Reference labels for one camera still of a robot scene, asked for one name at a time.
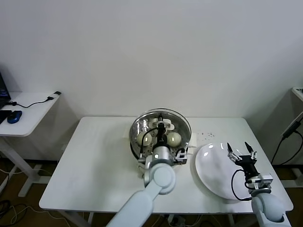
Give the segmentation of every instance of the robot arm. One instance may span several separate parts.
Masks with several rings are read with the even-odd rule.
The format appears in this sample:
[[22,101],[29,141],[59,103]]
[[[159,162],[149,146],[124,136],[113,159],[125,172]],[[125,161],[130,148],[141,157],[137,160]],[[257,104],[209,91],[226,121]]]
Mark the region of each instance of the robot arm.
[[245,145],[250,155],[238,156],[227,144],[228,157],[244,170],[245,184],[248,185],[247,188],[252,197],[252,210],[257,216],[260,227],[291,227],[282,202],[271,194],[272,176],[257,172],[255,168],[257,153],[248,143]]
[[176,185],[176,174],[171,167],[175,158],[170,154],[162,116],[157,126],[157,143],[153,154],[146,159],[140,155],[139,162],[145,163],[143,191],[133,194],[107,225],[108,227],[141,227],[153,211],[153,201],[159,194],[170,193]]
[[170,193],[176,184],[176,175],[171,166],[156,164],[147,173],[150,182],[143,191],[131,196],[107,225],[108,227],[141,227],[153,211],[153,201],[159,194]]

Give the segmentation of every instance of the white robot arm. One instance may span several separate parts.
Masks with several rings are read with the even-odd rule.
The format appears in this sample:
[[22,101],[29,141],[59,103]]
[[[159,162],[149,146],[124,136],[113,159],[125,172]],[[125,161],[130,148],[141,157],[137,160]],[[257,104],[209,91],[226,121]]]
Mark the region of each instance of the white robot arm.
[[143,191],[131,196],[107,225],[108,227],[141,227],[153,211],[153,200],[158,194],[170,193],[176,184],[176,175],[166,163],[154,165],[149,174],[150,182]]
[[251,206],[257,216],[260,227],[291,227],[282,202],[271,193],[271,175],[263,175],[257,172],[256,151],[245,143],[250,155],[238,156],[233,153],[229,144],[228,157],[236,165],[241,166],[245,174],[245,185],[251,194]]

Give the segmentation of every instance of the floor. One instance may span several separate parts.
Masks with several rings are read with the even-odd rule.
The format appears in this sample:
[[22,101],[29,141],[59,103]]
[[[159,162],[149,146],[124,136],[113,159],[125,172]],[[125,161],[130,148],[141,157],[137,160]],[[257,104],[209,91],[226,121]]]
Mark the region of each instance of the floor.
[[[3,170],[10,170],[13,167],[12,163],[7,159],[0,160],[0,168]],[[44,170],[49,172],[53,172],[56,168],[55,164],[44,164],[42,166]],[[295,176],[290,170],[286,169],[277,169],[277,174],[279,175],[281,180],[291,180],[294,179]],[[44,171],[40,171],[40,175],[48,175],[48,173]],[[6,177],[6,174],[0,172],[0,182],[2,182]],[[23,183],[26,180],[26,176],[22,174],[17,174],[12,177],[10,182],[8,183],[6,189],[4,190],[3,194],[0,196],[2,200],[10,200],[12,205],[16,204],[26,204],[32,206],[34,209],[38,211],[43,211],[39,208],[39,200],[43,194],[43,191],[46,185],[34,185],[30,189],[29,193],[26,197],[20,198],[18,197],[18,192],[21,189]],[[291,200],[294,204],[294,210],[287,213],[287,216],[292,224],[293,227],[302,226],[300,223],[303,222],[303,189],[287,189],[287,193],[289,194]],[[19,212],[24,208],[24,206],[19,205],[16,206],[16,211]],[[24,213],[18,215],[18,218],[21,218]],[[61,217],[61,215],[56,211],[51,211],[51,214],[55,217]],[[84,218],[88,218],[88,213],[79,213],[80,215],[84,215]],[[95,214],[93,218],[93,227],[103,227],[110,221],[114,214]],[[10,224],[11,218],[14,216],[14,211],[11,209],[5,216],[0,218],[0,226],[7,226]],[[186,219],[187,225],[193,225],[198,215],[182,215]],[[234,219],[238,222],[246,217],[254,218],[252,214],[250,215],[234,215]],[[67,223],[63,219],[52,219],[47,213],[35,213],[30,209],[27,209],[26,214],[20,220],[20,222],[14,225],[15,227],[68,227]],[[146,221],[144,227],[167,227],[168,222],[167,218],[159,215],[151,215],[151,217]],[[194,225],[196,227],[229,227],[229,222],[227,215],[203,215],[200,221]],[[258,227],[259,225],[256,223],[251,227]]]

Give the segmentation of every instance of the electrical cable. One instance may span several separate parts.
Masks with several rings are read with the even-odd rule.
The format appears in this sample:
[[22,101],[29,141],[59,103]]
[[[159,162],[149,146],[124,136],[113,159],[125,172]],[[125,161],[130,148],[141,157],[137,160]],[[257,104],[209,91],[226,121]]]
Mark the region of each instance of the electrical cable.
[[39,104],[39,103],[45,103],[45,102],[47,102],[48,100],[49,100],[49,99],[44,100],[44,101],[42,101],[42,102],[32,103],[31,105],[28,105],[28,106],[23,106],[23,105],[18,104],[18,103],[17,103],[16,105],[21,106],[21,107],[23,107],[23,108],[29,108],[29,107],[31,107],[32,105]]
[[217,219],[214,215],[211,215],[211,216],[216,220],[216,222],[218,223],[218,225],[219,225],[220,227],[222,227],[221,224],[220,224],[220,222],[218,221],[218,219]]
[[[60,92],[60,91],[56,91],[56,92],[54,92],[54,94],[60,96],[60,95],[61,95],[61,92]],[[19,103],[17,103],[17,102],[9,102],[9,103],[6,103],[5,105],[12,105],[12,106],[18,105],[18,106],[21,106],[21,107],[23,107],[23,108],[30,108],[32,105],[39,104],[39,103],[45,103],[45,102],[47,102],[47,101],[49,101],[49,100],[53,100],[53,99],[54,99],[54,97],[49,96],[49,97],[47,97],[46,100],[44,100],[44,101],[35,102],[35,103],[32,103],[32,104],[30,104],[30,105],[28,105],[28,106],[21,105],[21,104],[19,104]]]
[[158,227],[161,227],[161,225],[165,222],[166,218],[164,217],[164,219],[162,220],[162,222],[158,225]]
[[25,204],[18,204],[18,205],[24,205],[25,208],[22,209],[21,211],[19,211],[19,212],[17,213],[17,212],[16,212],[16,209],[15,209],[15,206],[11,206],[10,209],[13,209],[13,210],[14,210],[15,215],[14,215],[14,216],[12,217],[12,219],[10,220],[10,224],[9,224],[9,225],[0,225],[0,227],[12,226],[12,225],[17,224],[17,223],[25,216],[25,214],[24,214],[24,215],[17,221],[17,219],[18,219],[18,214],[22,213],[23,211],[26,212],[26,210],[27,210],[28,208],[30,208],[33,212],[36,212],[36,213],[47,213],[47,214],[48,214],[50,217],[52,217],[53,219],[63,219],[63,220],[66,222],[67,226],[68,226],[68,227],[71,227],[70,224],[68,223],[68,221],[66,220],[66,218],[57,218],[57,217],[51,215],[51,213],[48,212],[48,211],[46,211],[46,210],[44,210],[44,211],[38,211],[38,210],[35,210],[33,207],[27,206],[27,205],[25,205]]
[[202,218],[202,215],[199,215],[199,217],[194,222],[194,224],[192,224],[192,225],[185,225],[185,227],[193,227],[193,226],[197,225],[200,222],[201,218]]
[[[16,207],[17,207],[17,206],[20,206],[20,205],[25,206],[25,207],[27,206],[26,204],[23,204],[23,203],[20,203],[20,204],[14,205],[14,206],[10,206],[9,210],[8,210],[6,213],[8,213],[11,209],[13,209],[14,212],[15,212],[15,214],[16,214]],[[19,219],[18,219],[18,217],[15,215],[15,216],[13,217],[13,218],[14,218],[14,221],[13,221],[13,222],[12,222],[12,220],[13,220],[13,218],[12,218],[10,224],[8,224],[8,225],[0,225],[0,227],[13,226],[13,225],[17,224],[18,222],[20,222],[20,221],[24,218],[24,216],[26,215],[26,213],[27,213],[27,210],[25,210],[23,216],[21,216]]]
[[155,223],[151,227],[154,227],[155,224],[160,220],[160,218],[161,218],[161,215],[159,215],[158,219],[155,221]]
[[[47,172],[48,174],[52,175],[52,173],[48,172],[47,170],[44,170],[44,169],[34,169],[36,171],[44,171],[44,172]],[[6,172],[2,169],[0,169],[1,172],[5,173],[5,174],[11,174],[10,172]],[[24,171],[21,171],[21,172],[17,172],[17,173],[12,173],[12,175],[14,174],[21,174],[21,173],[24,173]]]
[[298,134],[298,135],[301,137],[301,145],[300,145],[300,148],[298,149],[297,152],[295,152],[295,154],[294,154],[290,159],[288,159],[287,161],[283,162],[283,163],[280,164],[280,165],[284,165],[286,162],[291,161],[291,160],[300,152],[300,150],[301,150],[301,148],[302,148],[302,146],[303,146],[303,136],[302,136],[302,134],[299,133],[298,131],[295,131],[295,133]]
[[212,226],[212,227],[216,227],[216,226],[214,226],[214,224],[213,224],[213,223],[211,223],[210,221],[207,221],[207,220],[202,221],[202,222],[201,222],[201,224],[200,224],[200,227],[202,227],[202,225],[203,225],[204,223],[208,223],[210,226]]
[[235,191],[234,191],[234,189],[233,189],[233,178],[235,177],[236,173],[239,172],[239,171],[244,172],[244,170],[242,170],[242,169],[237,169],[237,170],[233,173],[233,175],[232,175],[232,182],[231,182],[231,185],[232,185],[232,193],[233,193],[233,195],[237,198],[237,200],[240,200],[240,201],[250,201],[250,200],[251,200],[251,197],[249,197],[249,198],[247,197],[247,198],[244,198],[244,199],[240,199],[240,198],[236,195],[236,193],[235,193]]
[[247,189],[255,190],[255,188],[248,187],[246,184],[247,184],[247,182],[244,183],[244,186],[245,186]]
[[277,155],[277,153],[278,153],[278,151],[279,151],[279,148],[280,148],[281,143],[283,142],[283,140],[285,140],[285,137],[282,137],[282,139],[280,140],[279,145],[278,145],[277,148],[276,148],[275,154],[274,154],[273,158],[271,159],[271,162],[270,162],[271,164],[273,164],[274,159],[275,159],[275,157],[276,157],[276,155]]

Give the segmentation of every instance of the table leg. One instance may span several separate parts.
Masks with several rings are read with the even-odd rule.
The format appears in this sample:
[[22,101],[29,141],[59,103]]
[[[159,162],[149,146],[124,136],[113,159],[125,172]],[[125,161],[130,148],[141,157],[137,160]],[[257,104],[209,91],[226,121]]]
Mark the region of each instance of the table leg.
[[2,190],[5,188],[6,184],[8,183],[8,181],[11,179],[11,177],[13,176],[13,174],[15,173],[15,171],[17,170],[17,166],[14,166],[12,168],[12,170],[10,171],[9,175],[4,179],[4,181],[2,182],[2,184],[0,185],[0,193],[2,192]]
[[292,169],[293,173],[297,177],[296,180],[282,180],[282,184],[285,188],[303,188],[303,174],[297,168]]
[[88,223],[91,224],[93,221],[93,217],[94,217],[94,212],[89,213],[89,219],[88,219]]
[[231,227],[235,227],[235,221],[233,220],[232,214],[228,214],[228,220]]
[[19,197],[25,197],[33,183],[48,184],[51,177],[39,176],[38,174],[39,169],[42,165],[36,165],[34,168],[30,167],[30,165],[24,161],[23,158],[2,137],[0,137],[0,150],[8,159],[10,159],[15,164],[15,167],[17,166],[28,176],[27,181],[24,183],[22,189],[19,192]]
[[30,167],[26,161],[4,140],[0,137],[0,150],[1,152],[10,159],[21,171],[23,171],[28,177],[32,179],[38,179],[38,173]]
[[[41,169],[42,165],[35,165],[34,170],[38,173],[39,169]],[[51,177],[50,176],[39,176],[37,179],[32,179],[32,178],[27,178],[27,180],[25,181],[23,187],[21,188],[18,196],[19,197],[25,197],[30,189],[30,187],[32,186],[32,184],[34,183],[39,183],[39,184],[48,184],[48,182],[50,181]]]
[[62,211],[59,210],[63,216],[65,216],[69,221],[74,223],[78,227],[91,227],[90,223],[88,223],[83,217],[81,217],[77,212],[74,211]]

